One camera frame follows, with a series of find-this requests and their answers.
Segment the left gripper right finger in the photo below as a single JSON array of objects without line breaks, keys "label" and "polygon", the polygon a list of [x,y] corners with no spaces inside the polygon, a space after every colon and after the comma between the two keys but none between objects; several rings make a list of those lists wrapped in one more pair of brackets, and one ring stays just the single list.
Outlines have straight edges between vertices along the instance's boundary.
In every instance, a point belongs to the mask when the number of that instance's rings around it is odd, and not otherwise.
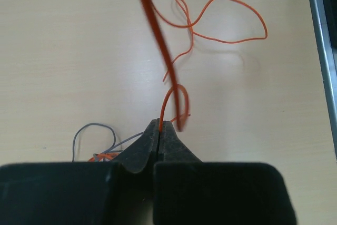
[{"label": "left gripper right finger", "polygon": [[202,162],[167,121],[157,157],[155,224],[296,224],[284,179],[267,163]]}]

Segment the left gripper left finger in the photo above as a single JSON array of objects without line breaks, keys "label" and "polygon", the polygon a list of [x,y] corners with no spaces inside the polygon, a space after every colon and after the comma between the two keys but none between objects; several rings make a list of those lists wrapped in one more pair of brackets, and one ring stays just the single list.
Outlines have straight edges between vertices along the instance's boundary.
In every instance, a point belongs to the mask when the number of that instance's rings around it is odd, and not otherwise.
[{"label": "left gripper left finger", "polygon": [[125,224],[153,195],[159,121],[108,162],[1,167],[1,224]]}]

